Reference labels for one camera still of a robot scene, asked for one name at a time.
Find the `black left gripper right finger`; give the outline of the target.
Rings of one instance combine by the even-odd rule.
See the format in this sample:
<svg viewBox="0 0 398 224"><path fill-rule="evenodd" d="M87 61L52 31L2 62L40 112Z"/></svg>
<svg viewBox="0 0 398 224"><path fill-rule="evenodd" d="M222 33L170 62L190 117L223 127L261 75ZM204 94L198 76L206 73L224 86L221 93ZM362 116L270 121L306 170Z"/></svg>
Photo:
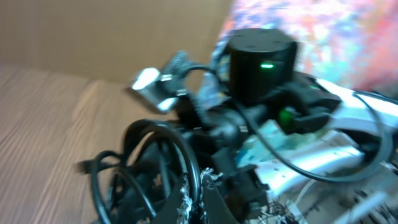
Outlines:
<svg viewBox="0 0 398 224"><path fill-rule="evenodd" d="M204 169L201 174L201 220L204 224L238 224L223 197L216 187L215 181L223 174L214 174L213 169Z"/></svg>

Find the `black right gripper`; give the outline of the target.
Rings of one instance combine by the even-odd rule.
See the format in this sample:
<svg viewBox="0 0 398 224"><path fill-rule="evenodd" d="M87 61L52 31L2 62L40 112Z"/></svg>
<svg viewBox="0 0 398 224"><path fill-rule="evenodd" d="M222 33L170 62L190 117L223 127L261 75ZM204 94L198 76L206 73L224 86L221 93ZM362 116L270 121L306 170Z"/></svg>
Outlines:
<svg viewBox="0 0 398 224"><path fill-rule="evenodd" d="M183 132L183 137L193 148L200 174L204 169L223 174L215 184L233 217L245 221L259 216L262 206L268 204L269 186L259 180L257 165L239 167L235 160L249 132L234 126L208 131L196 128Z"/></svg>

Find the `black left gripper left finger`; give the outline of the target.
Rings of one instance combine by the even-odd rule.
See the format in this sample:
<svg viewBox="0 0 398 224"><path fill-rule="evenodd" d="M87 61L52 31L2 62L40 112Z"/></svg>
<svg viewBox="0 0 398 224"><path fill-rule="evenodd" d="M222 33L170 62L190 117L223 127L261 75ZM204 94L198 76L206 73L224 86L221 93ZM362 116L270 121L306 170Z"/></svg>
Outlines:
<svg viewBox="0 0 398 224"><path fill-rule="evenodd" d="M190 186L187 174L182 174L152 224L189 224L189 221Z"/></svg>

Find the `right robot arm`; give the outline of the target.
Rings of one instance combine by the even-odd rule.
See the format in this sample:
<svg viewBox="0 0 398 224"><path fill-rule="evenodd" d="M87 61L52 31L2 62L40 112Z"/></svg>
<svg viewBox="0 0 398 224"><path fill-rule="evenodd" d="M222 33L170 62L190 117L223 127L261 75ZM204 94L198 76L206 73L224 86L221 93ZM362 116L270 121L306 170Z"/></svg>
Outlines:
<svg viewBox="0 0 398 224"><path fill-rule="evenodd" d="M199 165L221 175L221 185L201 178L206 222L239 223L253 206L310 180L339 189L379 184L337 219L351 223L394 189L397 103L295 71L298 48L278 29L236 30L223 51L227 100L206 109L190 93L180 97L175 110Z"/></svg>

